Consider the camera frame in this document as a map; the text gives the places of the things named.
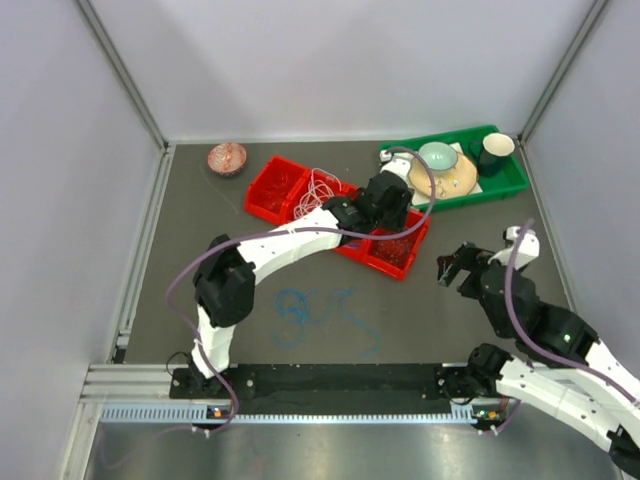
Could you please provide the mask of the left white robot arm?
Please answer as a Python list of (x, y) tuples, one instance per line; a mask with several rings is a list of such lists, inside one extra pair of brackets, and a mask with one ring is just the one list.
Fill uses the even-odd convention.
[(413, 191), (408, 175), (383, 170), (350, 196), (334, 196), (297, 220), (202, 261), (193, 277), (199, 340), (191, 353), (192, 384), (205, 396), (226, 387), (237, 324), (254, 306), (255, 289), (274, 272), (381, 228), (404, 229)]

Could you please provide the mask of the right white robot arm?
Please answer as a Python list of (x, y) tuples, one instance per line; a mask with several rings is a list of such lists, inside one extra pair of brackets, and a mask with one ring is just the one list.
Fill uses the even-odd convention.
[(467, 271), (459, 293), (478, 301), (494, 333), (514, 340), (529, 359), (483, 344), (469, 357), (467, 384), (478, 395), (513, 397), (558, 419), (638, 477), (639, 381), (578, 315), (539, 298), (522, 274), (539, 252), (538, 240), (527, 235), (498, 252), (465, 243), (438, 258), (439, 284)]

